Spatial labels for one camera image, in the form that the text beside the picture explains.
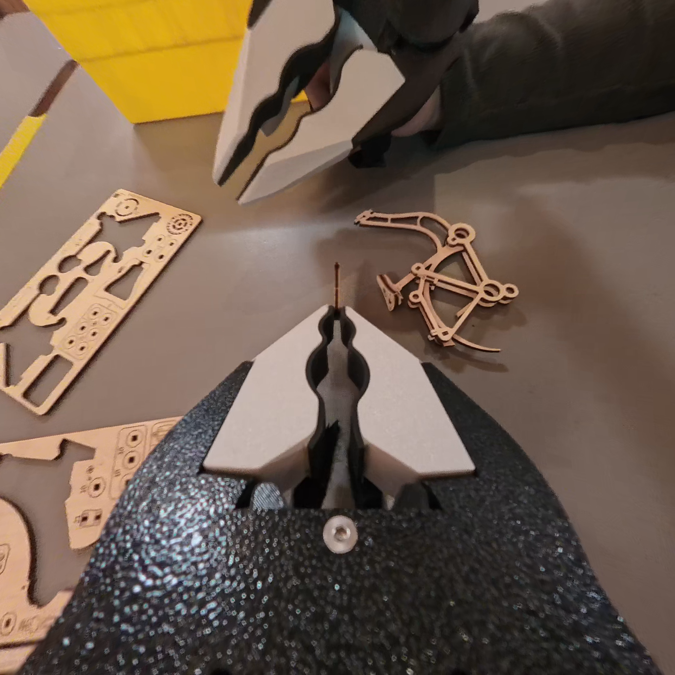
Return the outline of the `wooden bicycle frame model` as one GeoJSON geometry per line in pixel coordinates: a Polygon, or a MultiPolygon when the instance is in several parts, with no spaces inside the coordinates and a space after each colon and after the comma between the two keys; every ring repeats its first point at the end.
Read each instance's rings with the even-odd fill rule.
{"type": "Polygon", "coordinates": [[[357,215],[354,224],[359,227],[415,232],[433,242],[435,252],[426,261],[412,265],[410,273],[401,280],[394,282],[386,274],[377,275],[377,285],[389,311],[394,311],[402,304],[405,287],[415,283],[416,288],[408,294],[407,304],[409,308],[420,311],[430,342],[444,348],[460,345],[478,352],[500,352],[499,348],[483,346],[460,335],[461,329],[476,308],[507,305],[519,295],[515,284],[499,282],[487,274],[473,245],[476,231],[471,225],[450,224],[439,215],[422,211],[380,213],[371,209],[357,215]],[[446,260],[454,255],[461,256],[470,281],[463,281],[440,271],[446,260]],[[451,325],[442,320],[433,306],[431,293],[436,289],[450,291],[469,299],[456,312],[455,321],[451,325]]]}

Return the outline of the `person's right hand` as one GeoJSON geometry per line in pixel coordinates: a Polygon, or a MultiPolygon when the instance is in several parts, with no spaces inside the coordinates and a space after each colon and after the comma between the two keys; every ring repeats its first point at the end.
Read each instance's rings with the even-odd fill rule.
{"type": "Polygon", "coordinates": [[[433,131],[442,125],[442,96],[437,87],[420,110],[401,127],[392,131],[396,138],[411,137],[416,134],[433,131]]]}

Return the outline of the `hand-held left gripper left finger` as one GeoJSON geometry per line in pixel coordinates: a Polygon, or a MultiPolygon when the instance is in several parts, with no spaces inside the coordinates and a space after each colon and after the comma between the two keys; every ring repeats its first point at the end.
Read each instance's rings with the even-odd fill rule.
{"type": "Polygon", "coordinates": [[[319,391],[329,372],[335,308],[320,306],[253,360],[203,468],[294,499],[324,499],[340,422],[319,391]]]}

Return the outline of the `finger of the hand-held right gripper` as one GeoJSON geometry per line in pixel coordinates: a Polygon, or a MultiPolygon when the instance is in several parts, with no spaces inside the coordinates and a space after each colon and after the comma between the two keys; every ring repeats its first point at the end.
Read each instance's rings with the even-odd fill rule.
{"type": "Polygon", "coordinates": [[[274,195],[345,159],[356,135],[404,83],[391,57],[377,51],[350,13],[339,11],[338,17],[329,58],[329,101],[301,117],[289,140],[262,160],[239,204],[274,195]]]}
{"type": "Polygon", "coordinates": [[[270,136],[326,62],[338,27],[333,1],[254,1],[215,149],[222,186],[270,136]]]}

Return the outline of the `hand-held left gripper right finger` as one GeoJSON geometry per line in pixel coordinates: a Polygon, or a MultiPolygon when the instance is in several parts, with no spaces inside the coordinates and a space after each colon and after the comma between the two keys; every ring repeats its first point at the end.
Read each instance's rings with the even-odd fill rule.
{"type": "Polygon", "coordinates": [[[355,499],[399,498],[429,479],[475,472],[422,362],[353,308],[340,311],[350,381],[348,470],[355,499]]]}

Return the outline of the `person's right forearm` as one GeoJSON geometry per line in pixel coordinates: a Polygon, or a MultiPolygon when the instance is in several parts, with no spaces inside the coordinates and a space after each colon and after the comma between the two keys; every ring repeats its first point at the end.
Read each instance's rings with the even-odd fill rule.
{"type": "Polygon", "coordinates": [[[547,1],[472,24],[460,46],[436,149],[674,111],[673,1],[547,1]]]}

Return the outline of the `wooden part sheet with gear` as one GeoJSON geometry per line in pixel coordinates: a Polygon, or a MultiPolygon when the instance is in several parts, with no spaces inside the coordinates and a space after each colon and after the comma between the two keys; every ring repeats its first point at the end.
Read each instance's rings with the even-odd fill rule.
{"type": "Polygon", "coordinates": [[[1,328],[27,315],[56,327],[51,351],[9,384],[8,344],[1,343],[1,391],[36,415],[49,412],[136,303],[176,256],[203,218],[128,190],[117,190],[1,309],[1,328]],[[97,241],[102,218],[118,225],[157,217],[142,244],[118,252],[97,241]]]}

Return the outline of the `wooden part sheet rounded pieces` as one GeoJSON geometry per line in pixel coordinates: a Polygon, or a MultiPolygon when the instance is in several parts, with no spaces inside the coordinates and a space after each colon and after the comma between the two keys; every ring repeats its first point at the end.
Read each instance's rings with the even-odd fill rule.
{"type": "Polygon", "coordinates": [[[64,443],[94,451],[89,460],[73,464],[70,495],[65,501],[70,547],[80,550],[98,541],[115,504],[140,465],[180,420],[180,417],[161,418],[2,443],[1,455],[53,461],[64,443]]]}

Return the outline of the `wooden part sheet large cutout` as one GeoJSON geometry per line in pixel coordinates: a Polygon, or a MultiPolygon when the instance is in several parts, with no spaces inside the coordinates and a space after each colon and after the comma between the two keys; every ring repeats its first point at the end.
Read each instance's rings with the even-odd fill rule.
{"type": "Polygon", "coordinates": [[[1,501],[1,673],[14,674],[49,632],[70,601],[60,591],[46,605],[29,598],[32,548],[27,524],[10,502],[1,501]]]}

